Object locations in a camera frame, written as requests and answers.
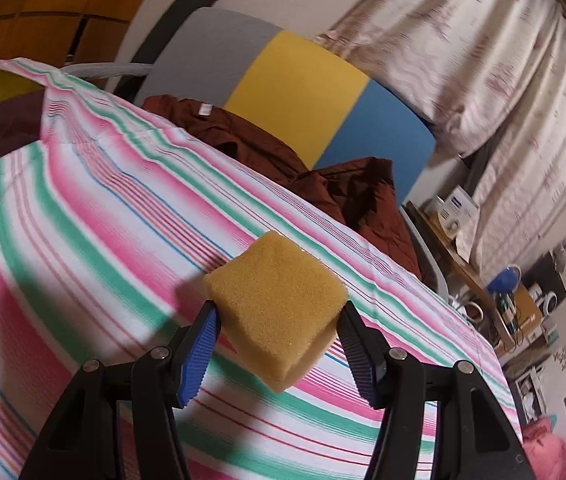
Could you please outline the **wooden side table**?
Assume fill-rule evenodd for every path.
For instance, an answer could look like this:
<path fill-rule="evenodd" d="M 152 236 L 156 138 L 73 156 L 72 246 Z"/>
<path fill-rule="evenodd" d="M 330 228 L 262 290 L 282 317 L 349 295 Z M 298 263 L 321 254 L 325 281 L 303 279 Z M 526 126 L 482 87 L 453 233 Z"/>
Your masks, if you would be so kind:
<path fill-rule="evenodd" d="M 466 285 L 469 291 L 478 299 L 478 303 L 484 311 L 489 314 L 489 318 L 492 319 L 492 324 L 494 324 L 499 334 L 504 351 L 514 350 L 515 340 L 507 330 L 504 319 L 498 312 L 495 300 L 493 300 L 492 295 L 487 292 L 486 285 L 478 276 L 477 272 L 457 254 L 454 249 L 454 244 L 452 244 L 451 240 L 445 235 L 443 229 L 428 218 L 419 207 L 408 202 L 405 204 L 405 209 L 407 209 L 415 225 L 423 229 L 425 240 L 430 240 L 434 244 L 436 252 L 440 254 L 443 263 L 448 266 L 451 273 L 454 274 L 456 278 L 460 278 L 461 282 Z"/>

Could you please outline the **cluttered wooden shelf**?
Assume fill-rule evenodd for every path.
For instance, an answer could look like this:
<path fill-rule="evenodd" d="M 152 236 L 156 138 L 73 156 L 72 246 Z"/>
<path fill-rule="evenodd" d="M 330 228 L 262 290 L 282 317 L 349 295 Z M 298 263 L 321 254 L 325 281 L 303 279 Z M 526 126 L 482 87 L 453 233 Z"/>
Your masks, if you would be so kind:
<path fill-rule="evenodd" d="M 528 330 L 523 349 L 504 364 L 506 377 L 511 380 L 550 356 L 560 356 L 566 367 L 566 239 L 530 266 L 522 285 L 539 314 L 533 322 L 523 324 Z"/>

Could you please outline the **pink patterned curtain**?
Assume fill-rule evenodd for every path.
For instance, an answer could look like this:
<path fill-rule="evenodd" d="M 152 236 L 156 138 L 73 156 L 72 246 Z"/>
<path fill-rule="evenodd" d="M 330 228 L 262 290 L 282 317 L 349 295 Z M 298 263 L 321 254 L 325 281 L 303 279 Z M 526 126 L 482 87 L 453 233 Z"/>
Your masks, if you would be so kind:
<path fill-rule="evenodd" d="M 486 148 L 457 250 L 484 280 L 518 260 L 566 193 L 559 0 L 361 0 L 318 41 L 408 103 L 444 152 Z"/>

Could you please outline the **striped pink green bedsheet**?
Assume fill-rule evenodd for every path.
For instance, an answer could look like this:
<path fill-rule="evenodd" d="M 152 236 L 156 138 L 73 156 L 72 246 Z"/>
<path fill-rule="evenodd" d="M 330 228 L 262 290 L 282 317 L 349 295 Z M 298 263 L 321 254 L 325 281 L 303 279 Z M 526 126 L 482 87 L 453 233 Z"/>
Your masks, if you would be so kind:
<path fill-rule="evenodd" d="M 438 365 L 473 362 L 518 418 L 489 343 L 368 240 L 166 119 L 58 68 L 36 141 L 0 158 L 0 479 L 13 479 L 80 365 L 138 359 L 189 324 L 206 273 L 269 231 L 332 269 L 364 322 Z"/>

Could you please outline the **yellow sponge cube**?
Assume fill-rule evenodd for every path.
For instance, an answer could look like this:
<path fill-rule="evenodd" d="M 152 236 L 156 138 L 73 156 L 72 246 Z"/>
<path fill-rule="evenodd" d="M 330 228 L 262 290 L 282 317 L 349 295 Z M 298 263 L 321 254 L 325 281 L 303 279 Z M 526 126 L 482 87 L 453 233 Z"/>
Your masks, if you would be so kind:
<path fill-rule="evenodd" d="M 329 349 L 348 300 L 334 272 L 276 232 L 208 273 L 205 287 L 236 354 L 275 393 L 307 375 Z"/>

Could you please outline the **grey yellow blue chair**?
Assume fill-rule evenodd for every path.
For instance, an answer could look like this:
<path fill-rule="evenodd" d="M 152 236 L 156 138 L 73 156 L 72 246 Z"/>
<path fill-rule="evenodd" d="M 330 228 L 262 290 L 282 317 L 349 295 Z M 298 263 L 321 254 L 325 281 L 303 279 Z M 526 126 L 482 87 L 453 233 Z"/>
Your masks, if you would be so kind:
<path fill-rule="evenodd" d="M 435 148 L 410 107 L 312 41 L 215 3 L 175 0 L 129 63 L 65 70 L 116 77 L 116 96 L 135 105 L 169 94 L 219 106 L 283 141 L 309 168 L 386 158 L 405 203 Z"/>

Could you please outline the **dark red garment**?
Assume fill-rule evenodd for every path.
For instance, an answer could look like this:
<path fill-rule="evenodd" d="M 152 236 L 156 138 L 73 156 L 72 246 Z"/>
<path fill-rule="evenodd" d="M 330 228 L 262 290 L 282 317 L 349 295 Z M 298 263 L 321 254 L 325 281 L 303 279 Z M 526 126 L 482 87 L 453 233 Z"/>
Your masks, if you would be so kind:
<path fill-rule="evenodd" d="M 168 94 L 150 96 L 142 108 L 282 185 L 348 226 L 417 278 L 422 276 L 398 209 L 389 159 L 364 157 L 310 170 L 284 142 L 223 108 L 214 106 L 206 112 L 202 102 Z"/>

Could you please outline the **white blue mask box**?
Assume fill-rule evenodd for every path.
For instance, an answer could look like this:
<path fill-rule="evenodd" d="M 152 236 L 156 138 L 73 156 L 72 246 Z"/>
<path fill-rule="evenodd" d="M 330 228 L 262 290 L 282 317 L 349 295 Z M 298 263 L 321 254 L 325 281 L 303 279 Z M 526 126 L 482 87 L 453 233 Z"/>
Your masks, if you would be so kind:
<path fill-rule="evenodd" d="M 460 185 L 450 192 L 446 200 L 435 196 L 425 207 L 426 217 L 442 229 L 448 240 L 453 240 L 462 228 L 475 219 L 478 211 L 480 206 Z"/>

